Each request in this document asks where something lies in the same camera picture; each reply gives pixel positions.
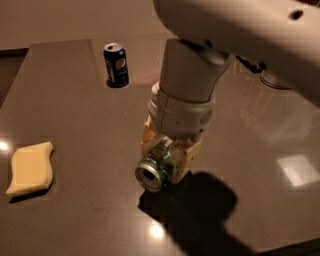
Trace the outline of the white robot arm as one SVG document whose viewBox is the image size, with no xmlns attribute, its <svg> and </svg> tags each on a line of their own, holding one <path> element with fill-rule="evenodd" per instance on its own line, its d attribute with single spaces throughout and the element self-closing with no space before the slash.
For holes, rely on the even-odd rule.
<svg viewBox="0 0 320 256">
<path fill-rule="evenodd" d="M 273 88 L 320 98 L 320 11 L 295 0 L 153 0 L 167 40 L 135 171 L 152 192 L 178 183 L 198 154 L 214 87 L 234 58 Z"/>
</svg>

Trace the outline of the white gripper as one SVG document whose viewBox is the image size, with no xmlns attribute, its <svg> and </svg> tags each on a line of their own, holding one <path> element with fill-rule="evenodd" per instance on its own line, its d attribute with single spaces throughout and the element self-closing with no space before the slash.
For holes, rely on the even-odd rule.
<svg viewBox="0 0 320 256">
<path fill-rule="evenodd" d="M 149 116 L 143 125 L 141 154 L 145 155 L 165 135 L 169 138 L 194 138 L 206 130 L 213 111 L 214 100 L 204 103 L 175 99 L 165 93 L 159 83 L 152 86 L 148 103 Z M 179 183 L 199 155 L 202 137 L 175 140 L 170 146 L 173 164 L 171 182 Z"/>
</svg>

